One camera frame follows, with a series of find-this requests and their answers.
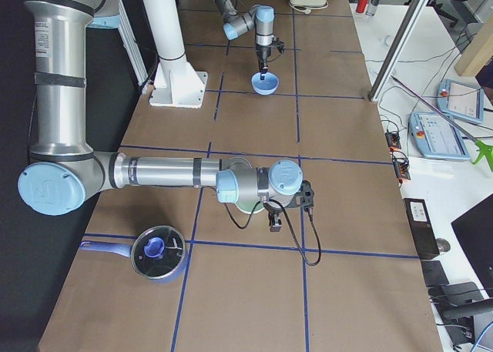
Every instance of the blue tablet device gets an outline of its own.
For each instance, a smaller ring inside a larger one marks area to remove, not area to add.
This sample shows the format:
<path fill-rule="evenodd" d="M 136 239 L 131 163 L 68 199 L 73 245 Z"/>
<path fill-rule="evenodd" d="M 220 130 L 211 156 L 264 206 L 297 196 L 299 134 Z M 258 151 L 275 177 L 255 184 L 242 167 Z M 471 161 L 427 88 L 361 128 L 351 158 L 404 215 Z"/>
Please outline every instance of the blue tablet device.
<path fill-rule="evenodd" d="M 479 125 L 483 122 L 485 92 L 481 88 L 445 79 L 438 86 L 438 108 L 456 119 Z"/>
<path fill-rule="evenodd" d="M 469 160 L 461 133 L 439 115 L 413 112 L 409 115 L 411 134 L 421 154 L 433 159 Z"/>

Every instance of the label on robot arm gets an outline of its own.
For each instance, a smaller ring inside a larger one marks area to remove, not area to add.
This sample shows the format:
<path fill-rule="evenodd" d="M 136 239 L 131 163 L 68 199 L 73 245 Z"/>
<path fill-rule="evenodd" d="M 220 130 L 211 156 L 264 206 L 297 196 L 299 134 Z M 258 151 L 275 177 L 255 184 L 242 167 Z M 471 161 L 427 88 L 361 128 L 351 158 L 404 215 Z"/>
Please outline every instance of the label on robot arm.
<path fill-rule="evenodd" d="M 52 56 L 52 28 L 49 22 L 34 22 L 36 57 Z"/>
<path fill-rule="evenodd" d="M 428 221 L 428 218 L 426 217 L 426 213 L 424 211 L 423 203 L 410 202 L 409 206 L 411 207 L 414 221 L 418 221 L 421 223 L 426 223 Z"/>

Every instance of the blue pot handle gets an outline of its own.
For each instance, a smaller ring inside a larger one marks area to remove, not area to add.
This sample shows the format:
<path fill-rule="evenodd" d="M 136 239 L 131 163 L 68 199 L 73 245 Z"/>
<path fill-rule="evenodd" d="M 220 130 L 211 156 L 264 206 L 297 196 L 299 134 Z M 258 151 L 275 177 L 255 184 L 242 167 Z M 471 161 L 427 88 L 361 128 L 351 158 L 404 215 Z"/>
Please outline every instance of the blue pot handle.
<path fill-rule="evenodd" d="M 125 257 L 130 257 L 130 253 L 132 252 L 132 246 L 129 244 L 92 242 L 90 240 L 85 240 L 81 242 L 79 249 L 95 250 L 96 252 L 116 253 Z"/>

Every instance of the blue bowl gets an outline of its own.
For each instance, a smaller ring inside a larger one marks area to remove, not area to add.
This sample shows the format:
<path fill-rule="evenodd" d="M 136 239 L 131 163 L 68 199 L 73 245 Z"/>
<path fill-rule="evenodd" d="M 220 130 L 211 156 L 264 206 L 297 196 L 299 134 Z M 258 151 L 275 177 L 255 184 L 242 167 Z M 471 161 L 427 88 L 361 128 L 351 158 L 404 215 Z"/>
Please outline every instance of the blue bowl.
<path fill-rule="evenodd" d="M 263 80 L 260 79 L 260 72 L 252 76 L 253 89 L 262 96 L 275 92 L 278 85 L 279 79 L 271 72 L 266 73 Z"/>

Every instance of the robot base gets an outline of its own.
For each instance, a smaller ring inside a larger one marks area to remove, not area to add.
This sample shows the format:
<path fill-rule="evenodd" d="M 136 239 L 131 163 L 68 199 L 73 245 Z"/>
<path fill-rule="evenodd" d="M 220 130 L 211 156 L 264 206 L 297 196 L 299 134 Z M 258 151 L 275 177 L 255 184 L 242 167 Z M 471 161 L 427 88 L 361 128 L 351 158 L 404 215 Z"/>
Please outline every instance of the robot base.
<path fill-rule="evenodd" d="M 185 72 L 185 76 L 176 76 L 169 71 L 168 86 L 163 67 L 159 64 L 154 80 L 155 89 L 149 100 L 151 106 L 200 108 L 206 91 L 207 72 L 195 71 L 188 62 Z"/>

